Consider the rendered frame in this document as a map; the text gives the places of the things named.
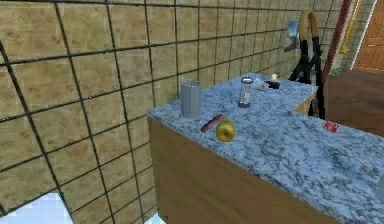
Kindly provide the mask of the marble top wooden counter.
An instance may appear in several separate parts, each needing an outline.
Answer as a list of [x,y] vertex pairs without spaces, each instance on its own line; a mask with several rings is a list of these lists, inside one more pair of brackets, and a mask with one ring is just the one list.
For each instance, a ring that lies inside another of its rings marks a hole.
[[[384,224],[384,203],[376,196],[384,137],[346,126],[331,132],[324,120],[297,112],[315,93],[311,85],[283,80],[278,89],[252,90],[246,109],[237,104],[240,91],[240,78],[203,90],[195,119],[182,116],[177,100],[148,115],[341,224]],[[235,125],[230,142],[216,138],[220,122],[201,131],[218,114]]]

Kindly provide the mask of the grey metal cup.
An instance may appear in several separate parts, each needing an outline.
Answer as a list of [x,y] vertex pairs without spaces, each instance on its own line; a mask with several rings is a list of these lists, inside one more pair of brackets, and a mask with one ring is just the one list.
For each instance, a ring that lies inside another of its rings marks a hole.
[[200,82],[186,80],[181,84],[181,114],[186,118],[197,118],[201,113]]

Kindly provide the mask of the glass salt shaker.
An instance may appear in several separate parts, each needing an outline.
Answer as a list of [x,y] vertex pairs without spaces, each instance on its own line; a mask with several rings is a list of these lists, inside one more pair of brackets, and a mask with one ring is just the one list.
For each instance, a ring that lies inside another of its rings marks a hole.
[[250,107],[250,95],[252,89],[253,79],[250,76],[245,76],[241,79],[241,92],[238,99],[238,106],[240,108]]

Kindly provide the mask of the blue framed wall picture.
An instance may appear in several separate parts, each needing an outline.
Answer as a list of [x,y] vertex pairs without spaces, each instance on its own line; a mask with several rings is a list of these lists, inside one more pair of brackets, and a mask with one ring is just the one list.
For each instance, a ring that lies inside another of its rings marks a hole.
[[287,27],[287,38],[285,42],[285,52],[296,50],[299,46],[299,22],[290,21]]

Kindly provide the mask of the black frame wooden chair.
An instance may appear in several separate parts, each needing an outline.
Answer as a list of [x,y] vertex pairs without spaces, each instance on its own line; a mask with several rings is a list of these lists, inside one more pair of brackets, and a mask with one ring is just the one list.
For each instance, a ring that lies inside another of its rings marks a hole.
[[[311,37],[313,43],[313,56],[309,56],[308,51],[308,29],[311,29]],[[315,68],[315,82],[318,87],[316,92],[317,103],[310,105],[308,115],[313,116],[318,111],[318,117],[325,119],[325,100],[324,100],[324,84],[322,80],[321,54],[319,42],[319,29],[315,12],[312,9],[306,9],[301,13],[299,19],[299,42],[300,42],[300,59],[295,69],[289,77],[289,81],[297,81],[304,84],[311,83],[311,71]]]

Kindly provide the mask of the orange wooden room door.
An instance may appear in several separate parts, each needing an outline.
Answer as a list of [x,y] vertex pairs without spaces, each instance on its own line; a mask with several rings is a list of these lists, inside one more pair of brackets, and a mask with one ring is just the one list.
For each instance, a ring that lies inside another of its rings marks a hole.
[[384,0],[376,0],[353,69],[384,75]]

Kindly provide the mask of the red square card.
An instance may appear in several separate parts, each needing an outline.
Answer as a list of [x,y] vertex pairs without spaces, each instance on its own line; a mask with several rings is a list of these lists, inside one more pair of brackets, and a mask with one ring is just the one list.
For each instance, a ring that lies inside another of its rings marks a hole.
[[323,128],[331,132],[336,132],[339,128],[339,125],[337,123],[326,121]]

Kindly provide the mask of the dark red vertical post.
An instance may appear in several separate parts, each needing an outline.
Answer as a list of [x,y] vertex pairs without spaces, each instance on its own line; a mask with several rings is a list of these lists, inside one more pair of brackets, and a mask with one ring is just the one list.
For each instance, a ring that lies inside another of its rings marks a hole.
[[329,74],[331,72],[331,67],[332,67],[333,60],[334,60],[335,55],[336,55],[336,50],[337,50],[337,47],[339,45],[339,42],[340,42],[340,39],[341,39],[341,36],[343,33],[343,29],[344,29],[345,23],[346,23],[347,18],[348,18],[349,10],[350,10],[350,7],[351,7],[353,1],[354,0],[343,0],[342,6],[340,9],[340,13],[338,16],[338,20],[336,23],[335,31],[333,33],[332,41],[330,44],[330,49],[328,51],[327,59],[325,61],[325,65],[324,65],[324,69],[323,69],[323,74],[322,74],[322,82],[323,83],[327,82],[327,79],[328,79]]

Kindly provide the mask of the yellow apple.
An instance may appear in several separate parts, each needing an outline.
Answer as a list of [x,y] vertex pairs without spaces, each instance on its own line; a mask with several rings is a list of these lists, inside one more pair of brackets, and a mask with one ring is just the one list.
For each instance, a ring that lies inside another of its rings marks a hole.
[[222,142],[230,142],[236,134],[235,125],[231,120],[225,119],[216,127],[216,138]]

